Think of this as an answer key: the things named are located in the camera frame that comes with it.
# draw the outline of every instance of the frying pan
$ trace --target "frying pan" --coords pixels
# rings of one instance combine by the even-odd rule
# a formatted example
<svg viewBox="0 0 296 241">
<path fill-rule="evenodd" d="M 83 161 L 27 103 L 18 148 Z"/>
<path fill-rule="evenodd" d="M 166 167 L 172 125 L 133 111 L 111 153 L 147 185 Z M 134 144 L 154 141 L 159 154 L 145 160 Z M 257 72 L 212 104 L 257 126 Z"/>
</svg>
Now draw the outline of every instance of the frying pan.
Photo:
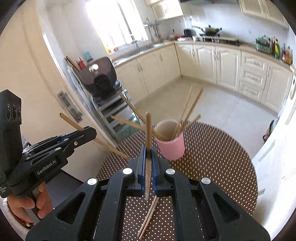
<svg viewBox="0 0 296 241">
<path fill-rule="evenodd" d="M 201 31 L 203 31 L 206 35 L 213 35 L 213 34 L 217 34 L 220 30 L 222 30 L 222 28 L 212 28 L 211 25 L 209 25 L 208 27 L 198 27 L 198 26 L 192 26 L 193 28 L 199 28 L 201 29 Z"/>
</svg>

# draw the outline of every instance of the wooden chopstick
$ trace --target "wooden chopstick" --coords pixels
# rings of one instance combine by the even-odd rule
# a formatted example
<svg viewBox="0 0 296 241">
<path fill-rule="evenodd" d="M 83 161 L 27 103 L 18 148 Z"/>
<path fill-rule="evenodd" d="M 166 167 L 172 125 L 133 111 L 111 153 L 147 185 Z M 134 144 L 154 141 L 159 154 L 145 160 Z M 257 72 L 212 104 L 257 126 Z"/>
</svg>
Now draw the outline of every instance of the wooden chopstick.
<svg viewBox="0 0 296 241">
<path fill-rule="evenodd" d="M 146 120 L 144 119 L 143 116 L 141 116 L 141 114 L 137 111 L 137 109 L 129 102 L 129 100 L 122 94 L 119 94 L 120 97 L 127 103 L 127 105 L 133 110 L 133 112 L 141 119 L 141 121 L 143 121 L 143 123 L 146 125 Z M 153 135 L 155 135 L 155 137 L 161 141 L 167 141 L 169 140 L 168 137 L 158 134 L 154 129 L 152 129 L 152 133 Z"/>
<path fill-rule="evenodd" d="M 140 228 L 140 230 L 139 230 L 139 232 L 138 232 L 138 236 L 140 236 L 140 234 L 141 234 L 142 231 L 143 231 L 143 228 L 145 227 L 145 224 L 146 224 L 146 222 L 147 222 L 147 220 L 148 220 L 148 217 L 149 217 L 149 215 L 150 215 L 150 213 L 151 213 L 151 211 L 152 211 L 152 208 L 153 208 L 153 206 L 154 206 L 154 204 L 155 204 L 155 202 L 156 202 L 156 199 L 157 199 L 157 196 L 154 196 L 154 199 L 153 199 L 152 204 L 151 204 L 151 206 L 150 206 L 150 208 L 149 208 L 149 210 L 148 210 L 148 213 L 147 213 L 147 215 L 146 215 L 146 217 L 145 217 L 145 220 L 144 220 L 144 222 L 143 222 L 143 224 L 142 224 L 142 226 L 141 226 L 141 228 Z"/>
<path fill-rule="evenodd" d="M 126 119 L 123 119 L 123 118 L 120 118 L 118 116 L 111 115 L 110 117 L 112 119 L 116 120 L 116 121 L 122 122 L 122 123 L 124 123 L 126 125 L 132 126 L 132 127 L 137 128 L 137 129 L 139 129 L 141 131 L 145 131 L 146 130 L 146 127 L 145 126 L 141 126 L 139 124 L 136 124 L 134 122 L 131 122 L 131 121 L 126 120 Z"/>
<path fill-rule="evenodd" d="M 188 129 L 189 127 L 191 127 L 191 126 L 194 124 L 194 122 L 198 121 L 200 118 L 201 118 L 201 115 L 199 114 L 199 115 L 198 115 L 193 121 L 190 121 L 190 123 L 189 123 L 186 127 L 184 127 L 184 129 L 180 132 L 180 134 L 181 134 L 184 130 L 186 130 L 186 129 Z"/>
<path fill-rule="evenodd" d="M 144 124 L 146 124 L 146 121 L 143 116 L 140 115 L 140 113 L 136 110 L 136 108 L 129 102 L 129 100 L 122 94 L 119 94 L 120 97 L 128 104 L 128 106 L 133 110 L 133 112 L 143 121 Z"/>
<path fill-rule="evenodd" d="M 59 116 L 65 120 L 66 122 L 68 122 L 71 126 L 73 126 L 74 128 L 76 128 L 79 131 L 83 131 L 84 128 L 81 127 L 80 125 L 78 125 L 77 123 L 75 123 L 73 120 L 71 120 L 69 117 L 67 117 L 65 114 L 60 113 Z M 103 142 L 102 140 L 100 140 L 99 138 L 95 138 L 94 139 L 95 142 L 99 143 L 100 145 L 102 145 L 103 147 L 109 149 L 110 151 L 112 151 L 113 153 L 123 157 L 124 159 L 130 160 L 131 158 L 128 157 L 127 155 L 123 154 L 122 152 L 116 150 L 115 148 L 113 148 L 112 146 L 108 145 L 107 143 Z"/>
<path fill-rule="evenodd" d="M 79 72 L 80 69 L 77 68 L 76 64 L 70 59 L 69 56 L 66 56 L 65 59 Z"/>
<path fill-rule="evenodd" d="M 146 113 L 146 168 L 145 168 L 145 200 L 148 201 L 151 180 L 151 148 L 152 148 L 152 123 L 151 113 Z"/>
<path fill-rule="evenodd" d="M 159 200 L 159 197 L 156 198 L 156 201 L 155 201 L 155 203 L 154 203 L 154 205 L 153 205 L 153 207 L 152 207 L 152 210 L 151 210 L 151 212 L 150 212 L 150 215 L 149 215 L 149 217 L 148 217 L 148 219 L 147 219 L 147 222 L 146 222 L 146 224 L 145 224 L 145 226 L 144 226 L 144 228 L 143 228 L 143 230 L 142 230 L 142 233 L 141 233 L 139 239 L 142 239 L 142 237 L 143 237 L 143 235 L 144 235 L 144 233 L 145 233 L 145 231 L 146 231 L 146 229 L 147 229 L 147 227 L 148 227 L 148 225 L 149 225 L 149 222 L 150 222 L 150 220 L 151 220 L 151 218 L 152 218 L 152 215 L 153 215 L 153 213 L 154 213 L 154 211 L 155 211 L 155 209 L 156 209 L 156 206 L 157 206 L 158 200 Z"/>
<path fill-rule="evenodd" d="M 200 97 L 201 97 L 201 95 L 202 95 L 202 92 L 203 92 L 203 89 L 201 89 L 201 91 L 199 92 L 199 94 L 196 96 L 196 98 L 195 98 L 195 100 L 194 100 L 194 102 L 193 102 L 193 104 L 192 104 L 192 106 L 191 106 L 189 112 L 188 112 L 187 115 L 186 115 L 186 118 L 185 118 L 184 122 L 183 122 L 182 125 L 181 125 L 181 128 L 179 129 L 179 131 L 177 132 L 177 135 L 176 135 L 174 138 L 178 137 L 178 136 L 181 134 L 182 130 L 184 129 L 184 126 L 185 126 L 186 123 L 187 123 L 187 120 L 188 120 L 189 116 L 191 115 L 191 113 L 192 113 L 194 107 L 196 106 L 197 102 L 199 101 L 199 99 L 200 99 Z"/>
<path fill-rule="evenodd" d="M 178 129 L 180 128 L 180 123 L 181 123 L 181 121 L 182 121 L 182 119 L 183 119 L 183 116 L 184 116 L 184 114 L 185 114 L 185 111 L 186 111 L 186 109 L 187 109 L 187 105 L 188 105 L 188 103 L 189 103 L 189 99 L 190 99 L 190 97 L 191 97 L 191 93 L 192 93 L 192 86 L 190 87 L 190 90 L 189 90 L 189 93 L 188 93 L 188 95 L 187 95 L 187 99 L 186 99 L 186 102 L 185 102 L 185 105 L 184 105 L 184 109 L 183 109 L 182 115 L 181 115 L 181 117 L 180 117 L 180 120 L 179 120 L 179 122 L 178 122 L 178 125 L 176 125 L 176 128 L 175 128 L 175 130 L 174 130 L 174 133 L 173 133 L 173 135 L 172 135 L 172 137 L 171 137 L 171 140 L 174 140 L 174 137 L 175 137 L 175 135 L 177 134 Z"/>
</svg>

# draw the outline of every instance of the polka dot tablecloth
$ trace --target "polka dot tablecloth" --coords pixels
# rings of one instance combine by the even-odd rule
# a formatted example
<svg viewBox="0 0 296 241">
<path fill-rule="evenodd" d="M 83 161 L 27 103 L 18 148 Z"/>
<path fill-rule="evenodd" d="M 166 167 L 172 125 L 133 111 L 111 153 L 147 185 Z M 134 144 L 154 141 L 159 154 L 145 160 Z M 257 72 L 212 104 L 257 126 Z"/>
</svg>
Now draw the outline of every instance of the polka dot tablecloth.
<svg viewBox="0 0 296 241">
<path fill-rule="evenodd" d="M 224 131 L 201 122 L 184 131 L 184 141 L 185 154 L 179 160 L 170 161 L 170 166 L 191 179 L 210 178 L 248 214 L 253 215 L 258 195 L 257 180 L 255 169 L 242 146 Z M 117 149 L 134 158 L 140 155 L 142 145 L 145 145 L 144 131 L 132 135 Z M 111 153 L 100 169 L 98 179 L 110 178 L 127 163 L 128 160 Z M 143 197 L 127 197 L 123 240 L 138 240 L 137 233 L 153 198 L 152 183 L 148 201 Z M 160 198 L 142 240 L 175 240 L 174 228 L 172 199 Z"/>
</svg>

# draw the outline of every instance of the finger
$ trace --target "finger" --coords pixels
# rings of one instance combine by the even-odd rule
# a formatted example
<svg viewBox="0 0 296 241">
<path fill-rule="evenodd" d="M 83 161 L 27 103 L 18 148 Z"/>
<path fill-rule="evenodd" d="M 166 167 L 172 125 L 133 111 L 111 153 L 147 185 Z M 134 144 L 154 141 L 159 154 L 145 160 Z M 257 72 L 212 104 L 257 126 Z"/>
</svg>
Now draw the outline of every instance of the finger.
<svg viewBox="0 0 296 241">
<path fill-rule="evenodd" d="M 15 196 L 14 194 L 9 196 L 8 198 L 8 203 L 11 208 L 28 208 L 32 209 L 35 207 L 35 202 L 31 198 L 19 198 Z"/>
<path fill-rule="evenodd" d="M 47 190 L 45 190 L 44 192 L 41 192 L 38 195 L 36 200 L 36 207 L 38 209 L 42 209 L 48 201 L 51 202 L 51 199 L 50 199 L 50 196 L 48 195 Z"/>
<path fill-rule="evenodd" d="M 47 203 L 45 204 L 45 206 L 44 206 L 42 209 L 40 209 L 40 210 L 38 211 L 38 217 L 41 218 L 41 219 L 43 219 L 43 218 L 45 218 L 46 215 L 48 215 L 52 210 L 53 210 L 53 207 L 52 207 L 52 203 L 51 203 L 51 201 L 50 201 L 50 202 L 47 202 Z"/>
<path fill-rule="evenodd" d="M 28 223 L 32 223 L 33 221 L 31 220 L 31 218 L 29 217 L 29 215 L 26 213 L 26 211 L 22 208 L 16 208 L 16 209 L 11 209 L 11 211 L 14 213 L 14 215 L 16 215 L 17 217 L 19 217 L 20 219 L 28 222 Z"/>
<path fill-rule="evenodd" d="M 41 183 L 38 186 L 38 190 L 39 190 L 39 192 L 44 192 L 44 190 L 46 190 L 46 184 L 45 184 L 45 182 Z"/>
</svg>

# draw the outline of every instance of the gas stove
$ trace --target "gas stove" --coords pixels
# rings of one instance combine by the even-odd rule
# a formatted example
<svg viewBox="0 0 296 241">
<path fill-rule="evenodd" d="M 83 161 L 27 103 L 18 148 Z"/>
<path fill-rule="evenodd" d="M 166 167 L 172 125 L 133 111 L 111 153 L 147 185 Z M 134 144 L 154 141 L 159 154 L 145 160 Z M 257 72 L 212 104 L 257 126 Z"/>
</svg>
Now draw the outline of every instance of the gas stove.
<svg viewBox="0 0 296 241">
<path fill-rule="evenodd" d="M 202 41 L 202 42 L 221 43 L 221 44 L 230 44 L 230 45 L 239 46 L 239 39 L 220 37 L 220 34 L 213 35 L 213 36 L 200 34 L 200 41 Z"/>
</svg>

